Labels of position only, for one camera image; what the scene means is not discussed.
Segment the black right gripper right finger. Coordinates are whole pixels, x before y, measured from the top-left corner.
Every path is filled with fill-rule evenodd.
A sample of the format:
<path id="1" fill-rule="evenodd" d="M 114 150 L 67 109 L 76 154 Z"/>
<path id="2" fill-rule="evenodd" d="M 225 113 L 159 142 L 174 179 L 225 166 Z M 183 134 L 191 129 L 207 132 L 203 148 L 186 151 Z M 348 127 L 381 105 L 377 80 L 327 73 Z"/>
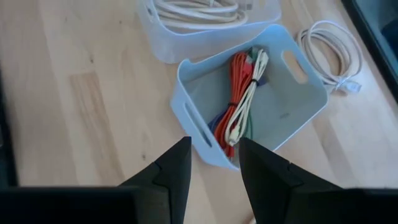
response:
<path id="1" fill-rule="evenodd" d="M 397 189 L 344 189 L 248 138 L 239 142 L 257 223 L 397 223 Z"/>

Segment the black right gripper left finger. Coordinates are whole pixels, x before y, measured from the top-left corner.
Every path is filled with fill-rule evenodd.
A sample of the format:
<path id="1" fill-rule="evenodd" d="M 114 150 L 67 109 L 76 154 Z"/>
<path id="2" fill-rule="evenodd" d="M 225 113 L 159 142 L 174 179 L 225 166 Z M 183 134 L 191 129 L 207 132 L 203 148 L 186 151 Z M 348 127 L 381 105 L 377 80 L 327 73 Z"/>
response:
<path id="1" fill-rule="evenodd" d="M 117 186 L 2 189 L 1 223 L 183 223 L 191 169 L 185 136 Z"/>

